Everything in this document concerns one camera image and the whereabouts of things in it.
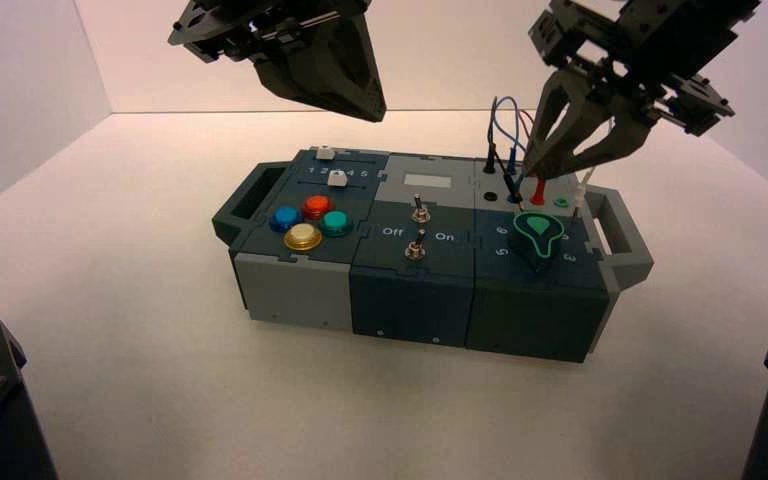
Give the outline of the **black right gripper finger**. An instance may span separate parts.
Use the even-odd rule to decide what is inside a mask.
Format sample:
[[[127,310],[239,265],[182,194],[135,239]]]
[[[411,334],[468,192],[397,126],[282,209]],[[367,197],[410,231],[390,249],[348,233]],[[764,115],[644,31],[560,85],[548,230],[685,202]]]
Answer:
[[[615,126],[599,142],[580,152],[574,150],[580,161],[574,172],[631,155],[644,144],[652,126],[650,121],[634,112],[635,104],[621,95],[591,90],[588,98],[596,103],[596,130],[609,119],[615,121]],[[536,176],[556,178],[563,175]]]
[[[523,163],[526,175],[565,175],[580,161],[574,150],[596,130],[596,103],[586,75],[569,69],[546,81]]]

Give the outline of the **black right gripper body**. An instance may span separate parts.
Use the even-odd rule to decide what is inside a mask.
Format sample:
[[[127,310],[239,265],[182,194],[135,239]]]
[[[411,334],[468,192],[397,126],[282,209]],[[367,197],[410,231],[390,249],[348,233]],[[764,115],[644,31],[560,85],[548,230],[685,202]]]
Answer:
[[[584,97],[701,136],[734,114],[701,70],[737,37],[756,1],[626,1],[616,19],[576,1],[552,1],[529,30],[543,62],[580,77]]]

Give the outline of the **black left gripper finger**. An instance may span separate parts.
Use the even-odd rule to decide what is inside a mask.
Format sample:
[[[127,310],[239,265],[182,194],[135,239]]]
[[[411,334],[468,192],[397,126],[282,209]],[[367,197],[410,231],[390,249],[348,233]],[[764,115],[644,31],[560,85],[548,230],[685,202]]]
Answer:
[[[340,62],[350,87],[344,97],[356,117],[381,122],[387,111],[381,80],[363,14],[340,22]]]
[[[354,110],[350,78],[331,43],[338,23],[284,29],[251,55],[261,84],[278,97],[324,110]]]

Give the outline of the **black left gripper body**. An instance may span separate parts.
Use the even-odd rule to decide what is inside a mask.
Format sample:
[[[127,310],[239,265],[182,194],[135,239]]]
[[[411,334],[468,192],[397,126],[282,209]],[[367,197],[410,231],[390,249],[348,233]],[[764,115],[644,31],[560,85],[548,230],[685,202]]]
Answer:
[[[205,63],[222,55],[241,61],[270,42],[293,42],[306,29],[362,16],[369,6],[368,1],[190,1],[168,43]]]

